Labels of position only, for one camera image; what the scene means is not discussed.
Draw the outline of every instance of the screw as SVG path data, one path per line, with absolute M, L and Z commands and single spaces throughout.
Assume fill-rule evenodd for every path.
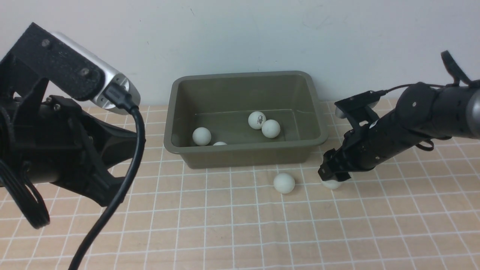
M 87 77 L 89 74 L 90 74 L 90 70 L 87 69 L 87 68 L 82 68 L 80 70 L 80 75 L 83 76 L 83 77 Z
M 42 40 L 42 47 L 49 49 L 50 48 L 50 40 L 48 40 L 48 39 Z

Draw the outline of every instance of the grid mat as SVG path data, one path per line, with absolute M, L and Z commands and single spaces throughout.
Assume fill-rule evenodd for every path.
M 395 104 L 382 99 L 385 115 Z M 88 270 L 469 270 L 480 267 L 480 144 L 410 149 L 335 191 L 320 184 L 322 154 L 351 129 L 323 102 L 329 139 L 303 164 L 192 170 L 163 148 L 166 106 L 142 107 L 147 144 L 136 180 L 87 252 Z M 131 117 L 85 108 L 134 130 Z M 122 176 L 128 162 L 112 168 Z M 288 172 L 294 191 L 273 178 Z M 102 208 L 37 185 L 51 224 L 33 229 L 0 189 L 0 269 L 68 268 Z

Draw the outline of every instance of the white wall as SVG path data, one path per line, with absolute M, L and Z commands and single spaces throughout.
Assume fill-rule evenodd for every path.
M 61 31 L 167 104 L 185 75 L 302 70 L 321 99 L 480 78 L 478 0 L 0 0 L 0 54 L 31 22 Z

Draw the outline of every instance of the olive green bin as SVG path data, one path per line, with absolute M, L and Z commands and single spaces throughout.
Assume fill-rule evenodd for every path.
M 278 137 L 248 125 L 257 110 L 278 121 Z M 198 127 L 210 130 L 209 145 L 193 142 Z M 164 145 L 192 169 L 302 163 L 327 138 L 315 86 L 304 72 L 197 75 L 172 85 Z M 218 141 L 227 145 L 212 145 Z

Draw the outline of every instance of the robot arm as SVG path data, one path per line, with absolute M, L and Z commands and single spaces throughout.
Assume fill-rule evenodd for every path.
M 454 78 L 452 84 L 408 85 L 396 107 L 382 118 L 372 105 L 402 86 L 365 92 L 335 103 L 336 115 L 347 118 L 353 129 L 344 134 L 338 150 L 324 154 L 318 171 L 323 181 L 346 181 L 349 172 L 370 171 L 413 146 L 432 151 L 431 139 L 480 138 L 480 80 L 470 81 L 448 51 L 442 53 L 442 59 Z M 460 81 L 467 86 L 459 86 Z
M 50 81 L 77 101 L 131 114 L 137 133 L 95 119 L 70 98 L 50 96 L 42 102 Z M 50 222 L 37 183 L 55 184 L 107 207 L 79 246 L 70 270 L 78 269 L 140 166 L 145 126 L 139 102 L 138 91 L 123 74 L 66 36 L 36 24 L 0 62 L 0 187 L 36 229 Z M 132 163 L 125 177 L 108 172 L 128 159 Z

